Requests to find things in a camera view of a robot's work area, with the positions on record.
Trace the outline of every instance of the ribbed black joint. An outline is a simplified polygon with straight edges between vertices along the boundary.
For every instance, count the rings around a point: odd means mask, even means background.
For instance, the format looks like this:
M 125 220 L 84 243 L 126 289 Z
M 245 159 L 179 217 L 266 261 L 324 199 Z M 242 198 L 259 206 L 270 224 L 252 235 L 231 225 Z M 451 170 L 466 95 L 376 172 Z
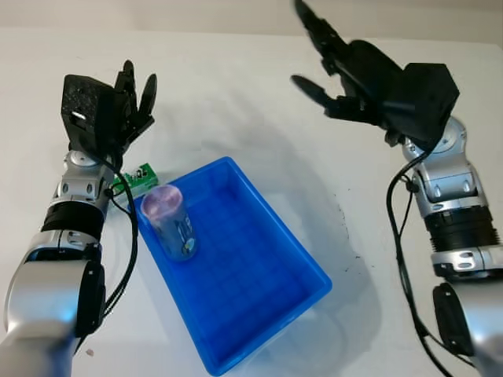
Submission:
M 489 207 L 445 210 L 424 218 L 435 251 L 498 245 Z
M 63 202 L 49 208 L 41 232 L 74 230 L 89 234 L 99 241 L 104 222 L 103 214 L 95 206 L 81 202 Z

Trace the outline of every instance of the silver joint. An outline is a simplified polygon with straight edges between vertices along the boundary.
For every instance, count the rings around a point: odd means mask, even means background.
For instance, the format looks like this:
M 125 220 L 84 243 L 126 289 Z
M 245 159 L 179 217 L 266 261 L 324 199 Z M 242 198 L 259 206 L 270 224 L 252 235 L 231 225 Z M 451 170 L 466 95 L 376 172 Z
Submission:
M 101 250 L 99 241 L 89 234 L 74 230 L 48 230 L 36 234 L 31 239 L 26 258 L 31 257 L 33 259 L 34 253 L 47 249 L 61 252 L 65 250 L 85 251 L 89 246 Z
M 484 207 L 487 200 L 475 168 L 466 159 L 466 129 L 450 118 L 442 139 L 425 161 L 414 167 L 417 206 L 423 218 L 444 210 Z M 408 161 L 424 153 L 410 139 L 403 146 Z
M 79 201 L 94 205 L 106 216 L 108 198 L 105 190 L 113 182 L 113 172 L 79 151 L 70 151 L 65 156 L 64 168 L 66 171 L 56 188 L 51 206 Z
M 471 247 L 462 250 L 440 251 L 431 255 L 431 262 L 440 270 L 445 270 L 443 276 L 452 273 L 482 273 L 503 269 L 503 246 Z

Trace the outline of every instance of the purple can lid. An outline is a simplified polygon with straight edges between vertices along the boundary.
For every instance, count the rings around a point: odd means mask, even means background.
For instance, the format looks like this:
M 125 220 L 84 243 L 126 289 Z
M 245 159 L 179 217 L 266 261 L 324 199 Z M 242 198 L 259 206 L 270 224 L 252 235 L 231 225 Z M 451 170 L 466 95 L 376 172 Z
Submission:
M 153 188 L 141 202 L 141 212 L 150 220 L 157 221 L 172 216 L 182 205 L 182 192 L 173 185 Z

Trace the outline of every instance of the can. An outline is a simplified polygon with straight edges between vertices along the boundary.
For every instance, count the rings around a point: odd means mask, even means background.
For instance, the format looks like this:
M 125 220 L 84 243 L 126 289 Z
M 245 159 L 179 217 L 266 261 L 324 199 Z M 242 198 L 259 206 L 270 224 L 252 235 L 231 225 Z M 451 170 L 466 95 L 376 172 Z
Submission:
M 194 228 L 183 205 L 179 188 L 153 188 L 141 202 L 141 212 L 155 229 L 167 256 L 177 262 L 190 259 L 197 250 Z

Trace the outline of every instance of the robotic hand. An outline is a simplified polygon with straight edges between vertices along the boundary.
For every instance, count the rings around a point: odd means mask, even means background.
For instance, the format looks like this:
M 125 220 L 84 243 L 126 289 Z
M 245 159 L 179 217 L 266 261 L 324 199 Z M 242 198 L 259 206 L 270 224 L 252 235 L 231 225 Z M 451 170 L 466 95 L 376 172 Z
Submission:
M 433 290 L 443 345 L 453 354 L 470 357 L 482 376 L 502 376 L 503 247 L 479 177 L 464 153 L 466 130 L 450 118 L 459 91 L 449 70 L 445 64 L 416 63 L 402 70 L 370 43 L 346 44 L 302 0 L 295 0 L 295 7 L 323 67 L 329 75 L 340 75 L 346 97 L 333 99 L 302 76 L 292 76 L 293 82 L 328 117 L 377 125 L 386 131 L 390 146 L 402 145 L 409 164 L 401 174 L 413 168 L 411 188 L 431 235 L 433 268 L 445 279 Z M 398 257 L 396 225 L 394 234 Z M 449 376 L 425 345 L 430 334 L 410 297 L 421 343 Z
M 101 230 L 114 174 L 119 175 L 130 143 L 153 123 L 155 98 L 151 75 L 137 108 L 130 61 L 115 87 L 90 77 L 65 77 L 61 115 L 70 152 L 44 225 L 9 286 L 2 377 L 69 376 L 78 339 L 99 328 L 122 294 L 128 275 L 114 299 L 105 301 Z

